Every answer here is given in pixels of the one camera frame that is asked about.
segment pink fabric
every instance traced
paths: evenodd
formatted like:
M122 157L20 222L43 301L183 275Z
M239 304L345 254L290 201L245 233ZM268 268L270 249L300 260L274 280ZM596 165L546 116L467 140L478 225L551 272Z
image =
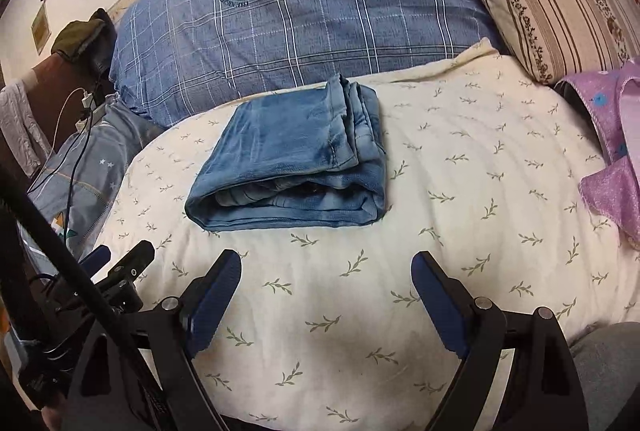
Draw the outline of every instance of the pink fabric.
M640 239L640 58L616 71L566 77L587 107L608 166L580 181L582 198Z

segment gray fabric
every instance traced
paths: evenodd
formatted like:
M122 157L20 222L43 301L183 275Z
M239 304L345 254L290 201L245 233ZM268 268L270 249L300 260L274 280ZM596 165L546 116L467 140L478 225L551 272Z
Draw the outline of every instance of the gray fabric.
M92 127L89 143L74 176L66 244L78 261L93 249L133 157L162 131L159 126L132 113L116 95L107 97L105 115ZM58 154L47 161L32 188L43 180L44 185L29 194L60 237L69 180L86 134L75 139L76 134L71 135ZM70 146L60 169L46 178L60 164ZM56 274L56 269L26 231L20 228L20 232L34 268L38 272Z
M51 153L51 145L33 118L24 84L16 80L0 90L0 128L25 175L31 176Z
M572 348L590 431L604 431L640 382L640 323L591 332Z

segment cream floral bed sheet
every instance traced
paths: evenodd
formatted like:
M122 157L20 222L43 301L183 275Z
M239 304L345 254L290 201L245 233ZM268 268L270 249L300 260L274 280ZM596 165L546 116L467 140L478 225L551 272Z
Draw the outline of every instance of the cream floral bed sheet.
M455 60L356 80L376 90L383 114L382 220L201 230L184 200L229 104L186 119L136 157L98 238L111 265L140 239L153 243L156 259L136 282L145 308L180 295L223 249L239 252L241 283L194 360L221 413L290 431L424 429L458 360L412 285L421 250L504 310L549 306L569 340L640 320L638 251L582 204L578 181L604 164L555 92L486 41ZM512 355L502 354L478 429L493 422Z

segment metal screw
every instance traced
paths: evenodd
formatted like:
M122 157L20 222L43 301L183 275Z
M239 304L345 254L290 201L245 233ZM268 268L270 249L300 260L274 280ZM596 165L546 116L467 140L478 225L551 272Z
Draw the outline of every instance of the metal screw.
M554 313L546 306L541 306L538 309L538 315L543 319L551 319L554 316Z
M481 310L489 310L494 304L488 297L477 297L476 306Z
M160 305L163 310L173 310L178 306L178 298L177 297L166 297L162 300Z

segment striped pillow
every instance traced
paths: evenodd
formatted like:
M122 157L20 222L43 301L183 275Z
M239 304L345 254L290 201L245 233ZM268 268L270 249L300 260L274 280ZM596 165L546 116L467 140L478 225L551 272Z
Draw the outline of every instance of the striped pillow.
M640 0L482 0L511 52L543 84L620 68L640 53Z

